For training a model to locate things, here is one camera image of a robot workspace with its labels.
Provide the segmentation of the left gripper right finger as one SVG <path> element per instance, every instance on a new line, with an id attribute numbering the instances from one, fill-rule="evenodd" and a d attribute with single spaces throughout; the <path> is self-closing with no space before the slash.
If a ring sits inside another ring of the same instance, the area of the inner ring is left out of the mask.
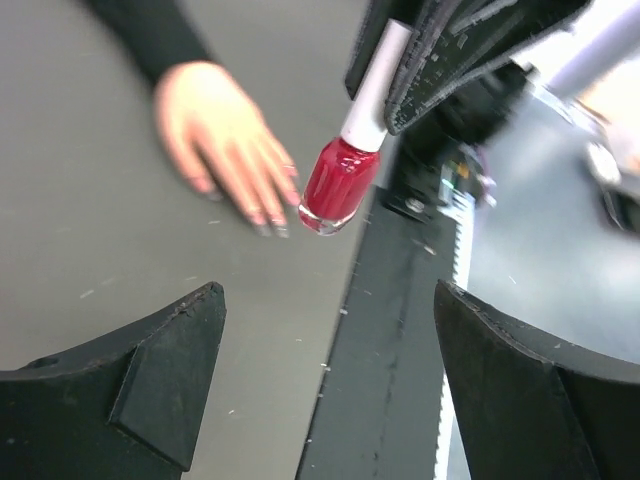
<path id="1" fill-rule="evenodd" d="M 472 478 L 638 478 L 638 365 L 450 282 L 436 285 L 434 320 Z"/>

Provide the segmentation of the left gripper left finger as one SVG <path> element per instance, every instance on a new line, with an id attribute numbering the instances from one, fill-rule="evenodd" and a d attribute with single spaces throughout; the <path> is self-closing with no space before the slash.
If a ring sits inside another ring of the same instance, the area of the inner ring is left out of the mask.
<path id="1" fill-rule="evenodd" d="M 226 318 L 207 283 L 1 375 L 5 479 L 178 479 L 191 468 Z"/>

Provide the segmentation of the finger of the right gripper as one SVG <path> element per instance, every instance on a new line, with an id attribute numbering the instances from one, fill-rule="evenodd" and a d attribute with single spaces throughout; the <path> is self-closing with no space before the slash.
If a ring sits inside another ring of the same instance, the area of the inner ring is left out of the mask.
<path id="1" fill-rule="evenodd" d="M 420 1 L 386 100 L 392 135 L 455 90 L 575 20 L 588 1 Z"/>
<path id="2" fill-rule="evenodd" d="M 351 100 L 360 87 L 389 20 L 412 28 L 422 8 L 421 0 L 370 0 L 351 53 L 344 85 Z"/>

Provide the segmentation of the white nail polish cap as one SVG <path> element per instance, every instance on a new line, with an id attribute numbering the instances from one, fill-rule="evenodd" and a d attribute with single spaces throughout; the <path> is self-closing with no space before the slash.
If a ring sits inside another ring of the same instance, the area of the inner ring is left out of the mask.
<path id="1" fill-rule="evenodd" d="M 344 120 L 340 137 L 364 152 L 377 152 L 387 135 L 384 108 L 411 29 L 389 20 Z"/>

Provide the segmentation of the red nail polish bottle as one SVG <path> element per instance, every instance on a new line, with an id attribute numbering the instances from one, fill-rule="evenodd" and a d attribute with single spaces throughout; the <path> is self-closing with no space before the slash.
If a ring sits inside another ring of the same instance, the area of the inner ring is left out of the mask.
<path id="1" fill-rule="evenodd" d="M 340 137 L 321 151 L 298 206 L 301 222 L 332 235 L 355 215 L 380 165 L 379 152 L 359 150 Z"/>

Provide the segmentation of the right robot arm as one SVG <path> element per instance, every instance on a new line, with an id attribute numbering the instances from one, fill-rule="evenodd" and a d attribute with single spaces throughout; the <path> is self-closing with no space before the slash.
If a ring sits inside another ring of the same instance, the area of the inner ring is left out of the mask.
<path id="1" fill-rule="evenodd" d="M 374 150 L 400 140 L 385 204 L 420 222 L 460 190 L 487 192 L 479 148 L 509 119 L 534 74 L 517 52 L 568 27 L 584 1 L 373 1 L 345 87 L 343 136 Z"/>

